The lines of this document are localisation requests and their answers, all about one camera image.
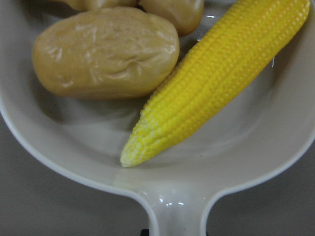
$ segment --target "brown potato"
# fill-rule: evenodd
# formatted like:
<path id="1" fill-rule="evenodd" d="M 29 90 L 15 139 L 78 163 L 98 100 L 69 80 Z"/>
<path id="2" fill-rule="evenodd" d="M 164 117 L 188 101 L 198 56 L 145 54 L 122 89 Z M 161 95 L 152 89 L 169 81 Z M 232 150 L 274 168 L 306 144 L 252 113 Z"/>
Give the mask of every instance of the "brown potato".
<path id="1" fill-rule="evenodd" d="M 148 13 L 168 19 L 180 36 L 193 32 L 201 21 L 204 0 L 140 0 Z"/>
<path id="2" fill-rule="evenodd" d="M 105 7 L 137 5 L 137 0 L 52 0 L 62 1 L 78 11 L 89 11 Z"/>
<path id="3" fill-rule="evenodd" d="M 32 60 L 50 92 L 83 99 L 141 97 L 172 71 L 179 39 L 166 19 L 137 8 L 79 13 L 45 30 Z"/>

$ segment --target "plastic corn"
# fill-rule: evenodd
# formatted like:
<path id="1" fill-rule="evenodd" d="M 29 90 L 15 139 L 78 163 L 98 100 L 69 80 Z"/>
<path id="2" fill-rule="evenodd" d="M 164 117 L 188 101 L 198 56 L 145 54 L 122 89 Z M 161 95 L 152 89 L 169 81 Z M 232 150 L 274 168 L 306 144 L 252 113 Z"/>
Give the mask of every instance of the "plastic corn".
<path id="1" fill-rule="evenodd" d="M 122 155 L 136 166 L 199 129 L 292 39 L 309 0 L 239 0 L 153 93 Z"/>

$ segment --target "potato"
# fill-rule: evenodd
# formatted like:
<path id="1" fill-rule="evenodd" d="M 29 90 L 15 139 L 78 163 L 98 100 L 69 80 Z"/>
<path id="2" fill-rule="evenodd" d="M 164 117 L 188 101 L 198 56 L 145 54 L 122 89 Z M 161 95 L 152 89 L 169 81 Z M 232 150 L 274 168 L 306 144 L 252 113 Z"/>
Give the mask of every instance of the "potato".
<path id="1" fill-rule="evenodd" d="M 204 0 L 140 0 L 148 13 L 168 19 L 180 36 L 193 32 L 201 21 Z"/>
<path id="2" fill-rule="evenodd" d="M 137 5 L 137 0 L 52 0 L 67 3 L 78 11 L 89 11 L 104 7 L 132 6 Z"/>
<path id="3" fill-rule="evenodd" d="M 127 99 L 153 91 L 179 56 L 175 27 L 132 7 L 61 20 L 40 34 L 32 60 L 47 90 L 82 99 Z"/>

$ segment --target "white bowl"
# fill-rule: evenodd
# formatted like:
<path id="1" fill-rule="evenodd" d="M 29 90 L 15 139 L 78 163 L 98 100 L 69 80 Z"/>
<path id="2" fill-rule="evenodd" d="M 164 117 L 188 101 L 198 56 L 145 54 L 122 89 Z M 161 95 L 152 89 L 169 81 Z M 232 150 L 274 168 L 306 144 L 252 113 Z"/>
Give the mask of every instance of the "white bowl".
<path id="1" fill-rule="evenodd" d="M 232 2 L 207 1 L 202 24 L 182 39 L 184 50 Z M 149 215 L 150 236 L 205 236 L 218 198 L 279 174 L 314 139 L 314 1 L 312 5 L 293 41 L 218 115 L 181 144 L 124 169 L 120 152 L 147 98 L 92 102 L 51 95 L 34 74 L 32 44 L 48 25 L 74 12 L 56 3 L 2 0 L 1 113 L 17 140 L 44 165 L 87 186 L 137 200 Z"/>

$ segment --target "tabletop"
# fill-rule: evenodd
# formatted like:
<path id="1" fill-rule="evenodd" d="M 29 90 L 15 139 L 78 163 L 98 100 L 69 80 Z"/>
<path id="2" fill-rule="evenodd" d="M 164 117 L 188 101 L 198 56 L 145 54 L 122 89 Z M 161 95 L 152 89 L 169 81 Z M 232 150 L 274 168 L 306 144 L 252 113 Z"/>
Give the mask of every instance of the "tabletop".
<path id="1" fill-rule="evenodd" d="M 149 225 L 136 201 L 73 182 L 45 167 L 0 117 L 1 236 L 140 236 Z M 314 236 L 315 143 L 288 170 L 219 199 L 209 236 Z"/>

